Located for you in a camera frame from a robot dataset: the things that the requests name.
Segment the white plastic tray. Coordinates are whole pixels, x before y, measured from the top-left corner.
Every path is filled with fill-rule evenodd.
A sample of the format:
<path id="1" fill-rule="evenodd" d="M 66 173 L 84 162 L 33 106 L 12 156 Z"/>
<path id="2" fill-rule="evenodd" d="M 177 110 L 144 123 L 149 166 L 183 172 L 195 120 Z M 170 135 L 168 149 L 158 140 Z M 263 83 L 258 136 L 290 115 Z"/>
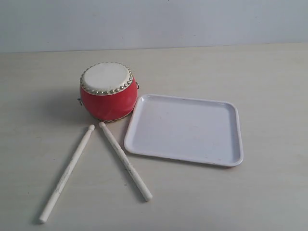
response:
<path id="1" fill-rule="evenodd" d="M 244 158 L 233 104 L 156 94 L 137 100 L 124 147 L 132 154 L 222 167 Z"/>

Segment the small red drum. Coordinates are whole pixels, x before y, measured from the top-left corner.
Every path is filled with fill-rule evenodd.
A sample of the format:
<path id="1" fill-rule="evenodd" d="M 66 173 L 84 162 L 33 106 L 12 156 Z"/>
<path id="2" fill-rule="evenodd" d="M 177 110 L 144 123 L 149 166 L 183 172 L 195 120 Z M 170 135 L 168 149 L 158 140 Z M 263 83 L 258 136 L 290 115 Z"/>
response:
<path id="1" fill-rule="evenodd" d="M 138 89 L 130 68 L 115 62 L 88 67 L 79 81 L 81 104 L 91 116 L 103 122 L 129 115 L 137 101 Z"/>

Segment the white drumstick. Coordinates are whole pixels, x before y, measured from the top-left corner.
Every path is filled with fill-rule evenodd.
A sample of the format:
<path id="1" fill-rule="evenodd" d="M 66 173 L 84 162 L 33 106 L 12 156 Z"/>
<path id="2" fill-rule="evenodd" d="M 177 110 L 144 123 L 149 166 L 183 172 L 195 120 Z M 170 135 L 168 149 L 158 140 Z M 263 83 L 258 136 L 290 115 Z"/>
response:
<path id="1" fill-rule="evenodd" d="M 69 162 L 65 166 L 65 170 L 64 170 L 63 174 L 61 175 L 60 179 L 58 180 L 56 187 L 53 189 L 51 196 L 49 197 L 48 201 L 46 202 L 46 205 L 44 206 L 44 208 L 43 208 L 43 210 L 42 210 L 42 212 L 41 212 L 41 214 L 38 218 L 40 224 L 44 224 L 48 220 L 54 206 L 56 205 L 56 202 L 58 201 L 66 183 L 68 182 L 70 175 L 72 174 L 72 172 L 73 172 L 79 158 L 81 157 L 81 154 L 82 154 L 83 150 L 85 149 L 85 147 L 86 147 L 86 145 L 87 145 L 87 143 L 90 139 L 90 136 L 91 136 L 91 134 L 94 130 L 95 130 L 95 126 L 93 124 L 89 125 L 86 133 L 82 137 L 82 139 L 81 139 L 79 145 L 77 146 L 75 152 L 73 153 L 72 157 L 69 159 Z"/>
<path id="2" fill-rule="evenodd" d="M 133 167 L 131 162 L 129 161 L 127 155 L 119 145 L 119 143 L 116 141 L 115 137 L 111 133 L 111 131 L 108 129 L 106 124 L 104 122 L 99 123 L 100 128 L 103 130 L 105 136 L 107 137 L 108 141 L 110 142 L 111 146 L 113 147 L 114 151 L 116 152 L 118 158 L 122 162 L 122 164 L 125 166 L 127 172 L 131 176 L 132 180 L 136 184 L 137 188 L 139 189 L 140 193 L 144 197 L 145 201 L 150 201 L 153 198 L 153 195 L 151 194 L 150 190 L 136 171 L 136 169 Z"/>

